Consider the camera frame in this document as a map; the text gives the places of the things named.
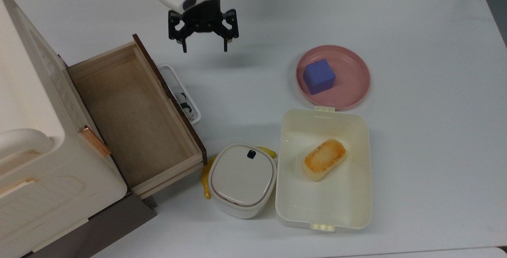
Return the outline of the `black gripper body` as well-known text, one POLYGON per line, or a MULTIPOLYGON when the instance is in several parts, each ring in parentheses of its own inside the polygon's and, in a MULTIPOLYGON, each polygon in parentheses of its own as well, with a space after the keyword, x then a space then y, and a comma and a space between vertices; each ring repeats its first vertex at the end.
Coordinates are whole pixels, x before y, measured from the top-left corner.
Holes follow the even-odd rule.
POLYGON ((215 33, 224 36, 224 16, 221 11, 221 0, 206 0, 183 13, 183 27, 180 29, 185 36, 192 33, 215 33))

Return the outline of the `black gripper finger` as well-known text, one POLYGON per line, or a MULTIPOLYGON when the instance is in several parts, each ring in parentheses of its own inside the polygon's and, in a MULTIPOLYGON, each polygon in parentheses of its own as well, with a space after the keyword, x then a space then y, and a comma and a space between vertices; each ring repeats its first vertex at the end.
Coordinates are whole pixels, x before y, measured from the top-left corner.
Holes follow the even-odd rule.
POLYGON ((228 51, 228 43, 239 37, 237 22, 237 13, 235 9, 230 9, 221 15, 220 36, 223 38, 223 50, 228 51))
POLYGON ((184 53, 188 52, 186 44, 188 32, 186 24, 183 21, 183 14, 173 10, 168 11, 168 37, 171 40, 176 40, 182 46, 184 53))

